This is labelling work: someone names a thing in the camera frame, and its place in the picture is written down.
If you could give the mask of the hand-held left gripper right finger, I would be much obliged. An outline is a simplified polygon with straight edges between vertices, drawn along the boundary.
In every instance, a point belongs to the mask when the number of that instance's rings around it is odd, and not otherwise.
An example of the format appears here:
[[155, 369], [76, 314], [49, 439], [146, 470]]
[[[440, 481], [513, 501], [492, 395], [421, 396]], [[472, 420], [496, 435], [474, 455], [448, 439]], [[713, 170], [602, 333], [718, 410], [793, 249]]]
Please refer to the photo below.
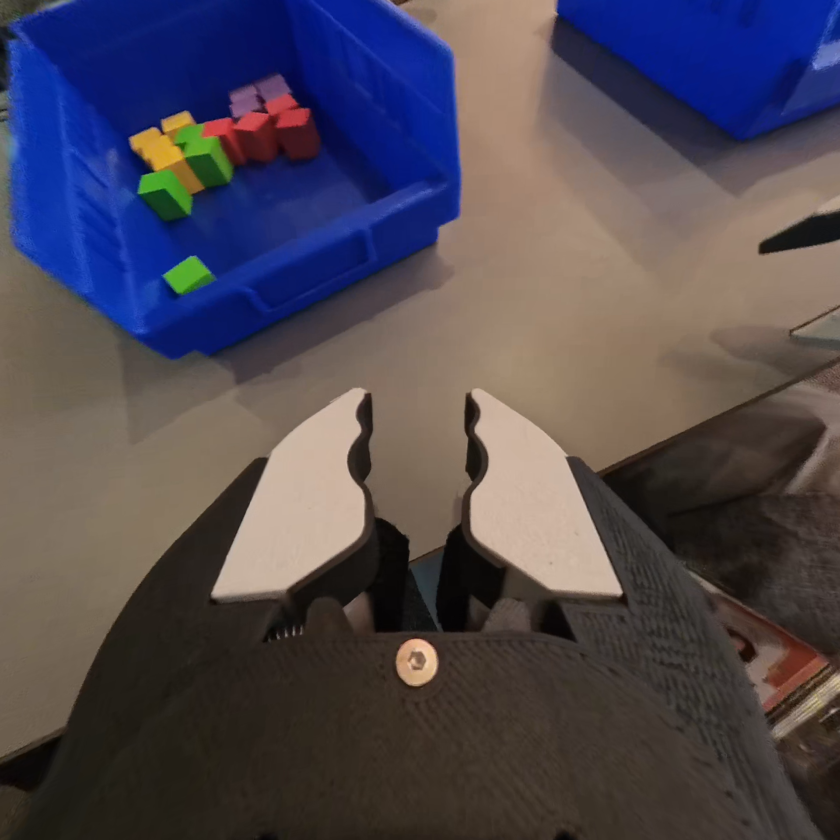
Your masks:
[[480, 388], [465, 399], [468, 545], [501, 569], [501, 594], [618, 601], [623, 588], [566, 452]]

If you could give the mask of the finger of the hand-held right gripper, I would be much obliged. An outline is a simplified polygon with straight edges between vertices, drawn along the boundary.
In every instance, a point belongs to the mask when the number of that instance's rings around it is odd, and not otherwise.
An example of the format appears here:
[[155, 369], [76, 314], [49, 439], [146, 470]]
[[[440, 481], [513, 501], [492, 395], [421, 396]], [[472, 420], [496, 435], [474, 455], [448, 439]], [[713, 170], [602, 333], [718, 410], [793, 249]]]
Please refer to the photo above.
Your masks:
[[839, 308], [821, 313], [792, 329], [790, 336], [806, 343], [839, 343]]
[[819, 206], [809, 216], [759, 244], [759, 254], [769, 255], [826, 245], [839, 240], [839, 197]]

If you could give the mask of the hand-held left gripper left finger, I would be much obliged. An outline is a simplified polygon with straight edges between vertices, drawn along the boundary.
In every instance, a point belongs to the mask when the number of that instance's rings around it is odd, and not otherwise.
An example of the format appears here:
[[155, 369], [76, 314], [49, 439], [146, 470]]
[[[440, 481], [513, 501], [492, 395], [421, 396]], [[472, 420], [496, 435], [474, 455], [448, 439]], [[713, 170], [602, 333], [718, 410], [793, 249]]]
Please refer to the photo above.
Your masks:
[[354, 387], [269, 453], [211, 591], [214, 602], [301, 600], [369, 542], [371, 394]]

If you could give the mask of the blue plastic bin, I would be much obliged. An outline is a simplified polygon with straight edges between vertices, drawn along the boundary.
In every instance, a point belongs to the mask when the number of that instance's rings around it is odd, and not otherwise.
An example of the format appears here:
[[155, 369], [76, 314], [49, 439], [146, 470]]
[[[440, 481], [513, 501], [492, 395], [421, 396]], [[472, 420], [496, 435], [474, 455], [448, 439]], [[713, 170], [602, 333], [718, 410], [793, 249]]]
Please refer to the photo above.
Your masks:
[[838, 1], [562, 1], [556, 13], [734, 139], [838, 107]]
[[[10, 235], [47, 275], [169, 359], [213, 354], [432, 245], [459, 215], [454, 57], [391, 2], [67, 2], [11, 25]], [[129, 137], [281, 74], [310, 162], [240, 169], [167, 223]], [[163, 274], [197, 256], [216, 281]]]

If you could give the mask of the grey desk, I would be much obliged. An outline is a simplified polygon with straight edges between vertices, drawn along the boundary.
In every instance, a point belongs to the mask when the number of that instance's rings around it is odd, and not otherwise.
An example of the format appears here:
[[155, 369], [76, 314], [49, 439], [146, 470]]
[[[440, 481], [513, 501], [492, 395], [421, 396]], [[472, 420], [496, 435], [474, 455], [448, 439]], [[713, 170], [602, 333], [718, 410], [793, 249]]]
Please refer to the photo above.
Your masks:
[[350, 388], [417, 557], [466, 488], [479, 387], [605, 469], [832, 355], [838, 244], [759, 255], [838, 194], [838, 110], [734, 143], [557, 22], [408, 2], [455, 54], [462, 203], [437, 245], [211, 358], [165, 360], [17, 252], [2, 199], [2, 755], [53, 736], [152, 564]]

